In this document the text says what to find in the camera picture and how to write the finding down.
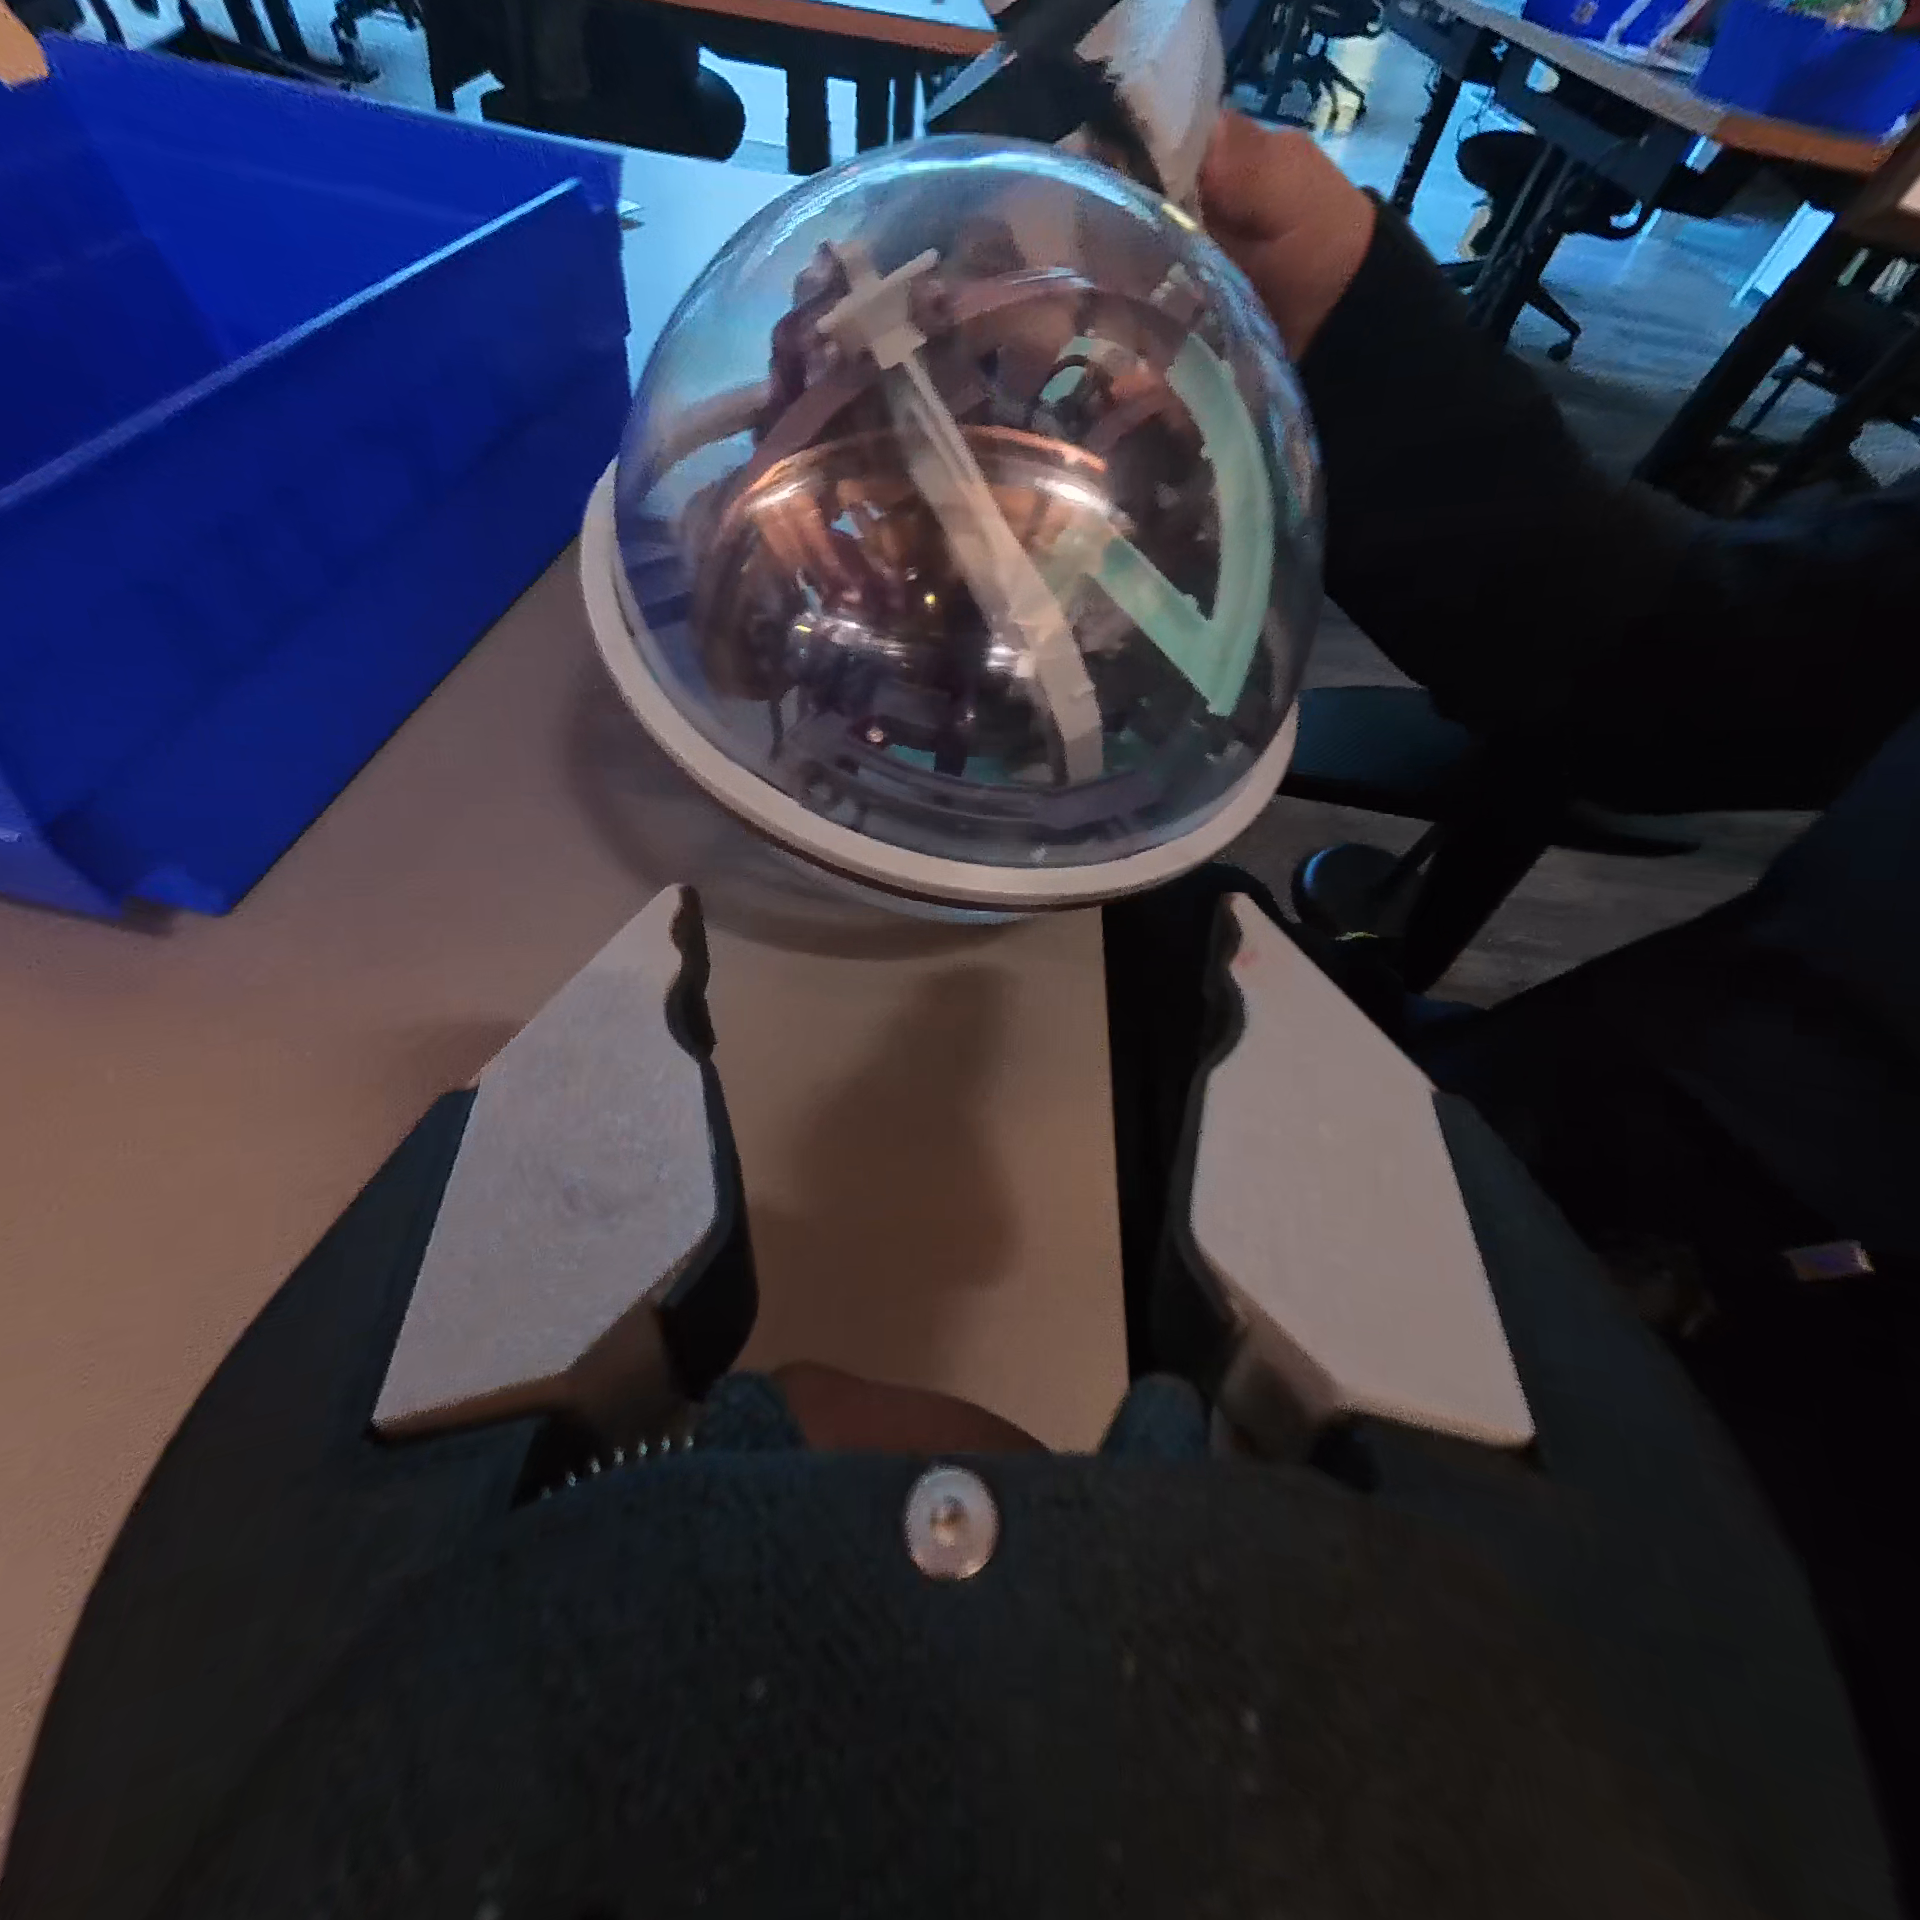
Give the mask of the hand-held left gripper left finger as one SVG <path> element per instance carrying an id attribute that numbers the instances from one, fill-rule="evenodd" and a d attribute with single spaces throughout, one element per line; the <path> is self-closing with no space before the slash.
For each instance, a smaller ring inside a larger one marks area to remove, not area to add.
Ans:
<path id="1" fill-rule="evenodd" d="M 670 1438 L 757 1328 L 708 927 L 670 885 L 472 1084 L 373 1405 L 382 1438 Z"/>

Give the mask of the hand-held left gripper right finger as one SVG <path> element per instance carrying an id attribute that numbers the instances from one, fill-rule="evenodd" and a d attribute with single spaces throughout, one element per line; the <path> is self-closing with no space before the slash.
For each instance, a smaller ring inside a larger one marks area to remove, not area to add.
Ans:
<path id="1" fill-rule="evenodd" d="M 1536 1423 L 1431 1078 L 1247 893 L 1219 901 L 1177 1164 L 1180 1341 L 1255 1454 Z"/>

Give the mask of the clear plastic maze ball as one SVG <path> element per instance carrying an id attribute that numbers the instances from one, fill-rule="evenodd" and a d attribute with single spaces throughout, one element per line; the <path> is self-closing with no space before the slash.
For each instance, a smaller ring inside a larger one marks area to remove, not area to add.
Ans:
<path id="1" fill-rule="evenodd" d="M 662 324 L 579 541 L 707 806 L 856 895 L 1142 897 L 1281 795 L 1324 605 L 1304 383 L 1164 195 L 933 136 L 802 181 Z"/>

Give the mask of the person's right forearm black sleeve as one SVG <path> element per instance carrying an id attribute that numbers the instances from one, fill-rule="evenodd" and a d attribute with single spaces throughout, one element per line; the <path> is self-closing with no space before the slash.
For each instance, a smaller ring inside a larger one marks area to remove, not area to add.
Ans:
<path id="1" fill-rule="evenodd" d="M 1917 474 L 1705 516 L 1610 477 L 1380 198 L 1304 389 L 1326 589 L 1434 707 L 1584 803 L 1917 818 Z"/>

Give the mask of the person's right hand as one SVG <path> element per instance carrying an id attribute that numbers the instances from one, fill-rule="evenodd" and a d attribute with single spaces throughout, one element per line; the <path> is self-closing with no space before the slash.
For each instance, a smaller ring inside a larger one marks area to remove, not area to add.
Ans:
<path id="1" fill-rule="evenodd" d="M 1202 227 L 1301 369 L 1373 249 L 1379 206 L 1301 129 L 1224 111 L 1199 176 Z"/>

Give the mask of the wooden desk with black legs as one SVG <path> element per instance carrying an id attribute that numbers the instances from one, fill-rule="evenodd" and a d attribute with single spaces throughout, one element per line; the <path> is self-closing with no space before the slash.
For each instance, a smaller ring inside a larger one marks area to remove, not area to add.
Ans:
<path id="1" fill-rule="evenodd" d="M 1408 216 L 1467 85 L 1572 161 L 1576 187 L 1555 255 L 1610 197 L 1639 216 L 1715 221 L 1761 175 L 1799 179 L 1826 200 L 1836 227 L 1818 241 L 1761 315 L 1724 349 L 1636 477 L 1691 507 L 1756 516 L 1806 492 L 1836 490 L 1854 470 L 1853 441 L 1873 407 L 1917 378 L 1917 340 L 1903 338 L 1826 421 L 1797 442 L 1739 435 L 1740 404 L 1797 345 L 1859 255 L 1917 250 L 1892 233 L 1904 219 L 1895 179 L 1917 159 L 1917 129 L 1873 143 L 1775 116 L 1721 109 L 1674 81 L 1494 4 L 1386 4 L 1384 24 L 1436 71 L 1433 101 L 1391 197 Z"/>
<path id="2" fill-rule="evenodd" d="M 661 2 L 726 62 L 775 71 L 784 159 L 796 179 L 833 165 L 830 85 L 855 89 L 855 150 L 912 141 L 942 77 L 985 56 L 996 21 L 981 2 Z"/>

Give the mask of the black office chair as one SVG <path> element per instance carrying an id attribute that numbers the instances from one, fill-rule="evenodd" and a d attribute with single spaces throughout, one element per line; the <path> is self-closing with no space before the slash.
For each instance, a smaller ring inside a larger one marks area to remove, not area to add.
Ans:
<path id="1" fill-rule="evenodd" d="M 746 106 L 696 39 L 654 4 L 500 4 L 484 120 L 708 162 L 746 136 Z"/>
<path id="2" fill-rule="evenodd" d="M 1689 821 L 1572 796 L 1411 686 L 1304 693 L 1281 793 L 1423 827 L 1403 853 L 1324 847 L 1289 883 L 1306 927 L 1380 949 L 1413 994 L 1441 985 L 1547 853 L 1668 861 L 1700 848 Z"/>
<path id="3" fill-rule="evenodd" d="M 1545 270 L 1569 235 L 1567 211 L 1576 187 L 1572 161 L 1536 132 L 1493 130 L 1465 136 L 1455 150 L 1462 181 L 1480 192 L 1480 208 L 1462 238 L 1465 255 L 1445 276 L 1468 301 L 1478 322 L 1514 329 L 1531 310 L 1558 327 L 1551 364 L 1572 358 L 1580 324 L 1545 288 Z"/>

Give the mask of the person's dark trouser leg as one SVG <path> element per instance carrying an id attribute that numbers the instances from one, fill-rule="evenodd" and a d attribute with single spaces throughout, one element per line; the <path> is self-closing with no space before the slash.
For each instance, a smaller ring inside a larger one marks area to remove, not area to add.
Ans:
<path id="1" fill-rule="evenodd" d="M 1587 1236 L 1915 1352 L 1919 723 L 1747 893 L 1415 1050 Z"/>

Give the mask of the small blue storage bin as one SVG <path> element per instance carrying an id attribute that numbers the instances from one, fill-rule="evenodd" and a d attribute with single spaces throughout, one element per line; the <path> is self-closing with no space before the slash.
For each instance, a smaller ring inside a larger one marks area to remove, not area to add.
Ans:
<path id="1" fill-rule="evenodd" d="M 1695 85 L 1721 109 L 1886 141 L 1919 109 L 1919 39 L 1799 7 L 1729 2 Z"/>

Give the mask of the blue plastic bin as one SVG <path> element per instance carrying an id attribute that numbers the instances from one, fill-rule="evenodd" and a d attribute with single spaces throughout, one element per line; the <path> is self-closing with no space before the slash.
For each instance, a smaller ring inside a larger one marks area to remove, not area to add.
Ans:
<path id="1" fill-rule="evenodd" d="M 5 89 L 2 887 L 226 915 L 573 542 L 611 148 L 52 37 Z"/>

